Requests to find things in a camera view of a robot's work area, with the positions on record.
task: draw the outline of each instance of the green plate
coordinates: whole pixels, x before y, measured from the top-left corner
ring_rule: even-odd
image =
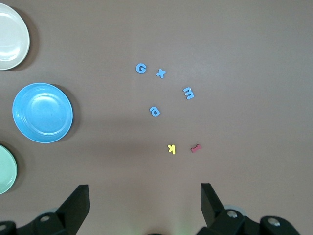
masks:
[[[7,192],[16,179],[18,167],[13,155],[0,145],[0,194]]]

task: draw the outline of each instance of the yellow letter k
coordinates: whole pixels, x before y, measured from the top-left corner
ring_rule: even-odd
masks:
[[[173,154],[175,154],[175,145],[173,144],[173,145],[169,145],[168,146],[169,147],[169,152],[172,152]]]

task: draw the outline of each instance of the white plate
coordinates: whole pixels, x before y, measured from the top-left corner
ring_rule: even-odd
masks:
[[[0,3],[0,70],[8,70],[26,57],[29,33],[20,15],[11,7]]]

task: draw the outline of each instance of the plate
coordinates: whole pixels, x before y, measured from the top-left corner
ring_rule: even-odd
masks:
[[[14,99],[12,113],[17,128],[39,143],[58,141],[73,122],[67,96],[47,83],[33,83],[21,89]]]
[[[8,70],[24,60],[30,39],[23,19],[3,3],[0,3],[0,32],[0,70]]]
[[[0,194],[7,192],[15,182],[18,167],[13,155],[0,145]]]

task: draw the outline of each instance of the blue plate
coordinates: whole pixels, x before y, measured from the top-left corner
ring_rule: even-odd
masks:
[[[47,83],[33,83],[21,89],[14,99],[12,112],[18,129],[39,143],[58,141],[73,122],[67,96]]]

